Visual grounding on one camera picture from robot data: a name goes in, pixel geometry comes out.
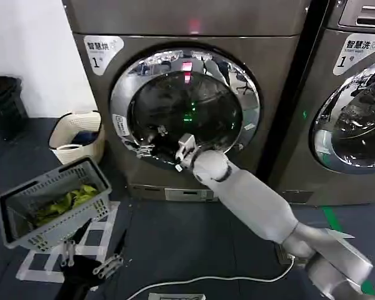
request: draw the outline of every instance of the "white wall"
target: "white wall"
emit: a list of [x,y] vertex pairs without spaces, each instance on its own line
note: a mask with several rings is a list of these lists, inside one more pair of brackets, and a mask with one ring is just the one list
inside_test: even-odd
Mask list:
[[61,0],[0,0],[0,74],[22,78],[32,118],[96,109]]

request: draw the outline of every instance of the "gray plastic laundry basket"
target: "gray plastic laundry basket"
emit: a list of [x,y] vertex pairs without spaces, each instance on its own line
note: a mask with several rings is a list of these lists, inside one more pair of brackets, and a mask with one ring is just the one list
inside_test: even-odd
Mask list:
[[[56,219],[33,226],[30,221],[45,204],[63,197],[82,184],[91,184],[99,194]],[[58,167],[0,195],[0,225],[4,245],[45,252],[72,235],[89,219],[110,212],[111,186],[98,165],[88,156]]]

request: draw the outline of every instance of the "white power cable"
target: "white power cable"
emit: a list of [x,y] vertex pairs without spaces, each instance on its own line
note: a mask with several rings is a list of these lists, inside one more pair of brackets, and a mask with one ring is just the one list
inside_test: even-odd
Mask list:
[[189,283],[195,283],[196,281],[206,280],[206,279],[225,280],[225,281],[249,280],[249,281],[256,281],[259,283],[274,283],[275,281],[278,281],[281,278],[283,278],[293,268],[294,256],[290,256],[290,259],[291,259],[291,263],[289,267],[281,275],[272,279],[261,279],[261,278],[245,277],[245,276],[235,276],[235,277],[202,276],[202,277],[197,277],[197,278],[193,278],[193,279],[185,280],[185,281],[160,282],[160,283],[150,284],[149,286],[142,287],[140,290],[135,292],[131,297],[127,298],[126,300],[132,300],[138,294],[143,293],[144,291],[147,291],[148,289],[158,288],[159,286],[173,286],[177,284],[189,284]]

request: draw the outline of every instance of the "front-loading washing machine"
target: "front-loading washing machine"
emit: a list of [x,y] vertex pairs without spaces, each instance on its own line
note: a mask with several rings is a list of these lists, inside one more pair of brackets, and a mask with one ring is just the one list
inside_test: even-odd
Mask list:
[[175,170],[184,133],[255,171],[309,0],[64,0],[132,196],[212,201]]
[[268,184],[291,203],[370,203],[375,0],[331,1],[329,12]]

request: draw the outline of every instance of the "green tape on floor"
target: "green tape on floor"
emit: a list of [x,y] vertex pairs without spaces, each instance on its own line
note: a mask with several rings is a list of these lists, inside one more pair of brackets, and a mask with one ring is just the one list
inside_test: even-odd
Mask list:
[[[329,206],[323,206],[322,210],[324,211],[325,217],[331,229],[340,231],[342,233],[343,232],[342,226],[340,225],[332,208]],[[364,294],[375,295],[374,286],[369,280],[364,281],[364,283],[361,285],[361,290]]]

